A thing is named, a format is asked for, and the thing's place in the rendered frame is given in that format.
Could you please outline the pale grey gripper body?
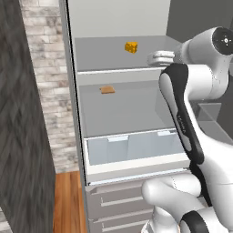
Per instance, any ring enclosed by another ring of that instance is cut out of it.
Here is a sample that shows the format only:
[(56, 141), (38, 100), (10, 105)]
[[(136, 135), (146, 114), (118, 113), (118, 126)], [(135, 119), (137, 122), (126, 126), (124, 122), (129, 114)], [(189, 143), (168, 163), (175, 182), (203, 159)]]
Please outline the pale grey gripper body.
[(174, 62), (175, 54), (173, 51), (155, 51), (147, 56), (149, 66), (169, 66)]

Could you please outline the yellow cheese wedge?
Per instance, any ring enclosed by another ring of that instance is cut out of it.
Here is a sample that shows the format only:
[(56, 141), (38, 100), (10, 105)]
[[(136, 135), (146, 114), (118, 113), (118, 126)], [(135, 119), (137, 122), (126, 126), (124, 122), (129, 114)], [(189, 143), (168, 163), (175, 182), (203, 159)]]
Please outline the yellow cheese wedge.
[(137, 42), (126, 42), (125, 50), (134, 54), (137, 51)]

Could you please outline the grey fridge shelf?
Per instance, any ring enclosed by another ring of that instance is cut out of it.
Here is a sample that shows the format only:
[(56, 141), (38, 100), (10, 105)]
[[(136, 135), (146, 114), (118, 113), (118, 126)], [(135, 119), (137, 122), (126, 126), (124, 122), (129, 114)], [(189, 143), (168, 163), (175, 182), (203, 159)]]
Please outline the grey fridge shelf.
[[(137, 42), (137, 51), (125, 50), (126, 42)], [(155, 51), (173, 51), (179, 42), (167, 35), (82, 37), (75, 39), (78, 72), (147, 67), (147, 56)]]
[(80, 87), (86, 137), (174, 127), (158, 81), (114, 83), (114, 94), (101, 87)]

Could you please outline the grey fridge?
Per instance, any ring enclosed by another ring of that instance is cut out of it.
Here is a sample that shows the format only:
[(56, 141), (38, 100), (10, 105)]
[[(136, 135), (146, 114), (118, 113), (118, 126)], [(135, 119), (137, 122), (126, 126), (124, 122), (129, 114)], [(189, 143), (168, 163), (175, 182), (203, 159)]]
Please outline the grey fridge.
[[(88, 183), (85, 166), (85, 130), (81, 86), (112, 86), (114, 83), (158, 81), (166, 66), (78, 72), (75, 39), (82, 37), (167, 35), (179, 45), (217, 26), (233, 31), (233, 0), (59, 0), (66, 51), (66, 65), (74, 119), (77, 159), (83, 187), (86, 233), (89, 220), (86, 187), (187, 174), (196, 170), (190, 164), (142, 175)], [(229, 65), (226, 93), (217, 99), (192, 100), (190, 105), (206, 135), (233, 146), (233, 58)]]

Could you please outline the dark wood cabinet panel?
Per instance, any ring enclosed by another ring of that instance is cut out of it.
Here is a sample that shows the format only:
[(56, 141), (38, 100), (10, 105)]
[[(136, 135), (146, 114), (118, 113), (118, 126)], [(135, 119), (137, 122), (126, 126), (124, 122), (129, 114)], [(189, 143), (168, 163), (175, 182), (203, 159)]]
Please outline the dark wood cabinet panel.
[(55, 180), (19, 0), (0, 0), (0, 208), (13, 233), (53, 233)]

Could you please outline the brown bread slice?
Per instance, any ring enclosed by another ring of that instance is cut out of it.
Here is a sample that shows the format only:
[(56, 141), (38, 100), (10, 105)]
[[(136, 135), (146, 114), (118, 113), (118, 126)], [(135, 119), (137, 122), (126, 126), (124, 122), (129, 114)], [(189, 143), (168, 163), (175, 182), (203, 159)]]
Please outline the brown bread slice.
[(115, 89), (113, 86), (101, 86), (100, 91), (102, 94), (113, 94)]

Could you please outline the translucent crisper drawer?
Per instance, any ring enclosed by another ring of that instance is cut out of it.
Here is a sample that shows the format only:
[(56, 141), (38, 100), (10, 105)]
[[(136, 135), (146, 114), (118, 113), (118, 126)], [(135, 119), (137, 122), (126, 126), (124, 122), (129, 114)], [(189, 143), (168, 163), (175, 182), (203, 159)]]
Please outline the translucent crisper drawer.
[[(158, 131), (172, 134), (158, 136)], [(108, 142), (108, 137), (128, 136), (127, 141)], [(88, 183), (147, 173), (182, 169), (189, 160), (175, 128), (88, 137), (85, 139), (85, 166)]]

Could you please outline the grey freezer drawer front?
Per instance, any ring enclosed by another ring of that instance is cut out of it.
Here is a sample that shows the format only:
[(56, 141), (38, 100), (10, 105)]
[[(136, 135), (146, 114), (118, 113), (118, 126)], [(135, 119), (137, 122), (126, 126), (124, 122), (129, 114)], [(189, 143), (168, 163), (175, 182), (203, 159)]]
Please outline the grey freezer drawer front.
[(151, 209), (151, 206), (144, 199), (107, 207), (101, 207), (100, 205), (101, 203), (107, 201), (142, 197), (142, 183), (142, 180), (136, 180), (107, 184), (103, 186), (86, 187), (86, 204), (88, 217), (91, 219), (105, 218), (114, 215)]
[(108, 218), (90, 219), (89, 233), (102, 233), (103, 228), (109, 228), (146, 219), (149, 220), (152, 217), (152, 212), (153, 209), (151, 208)]

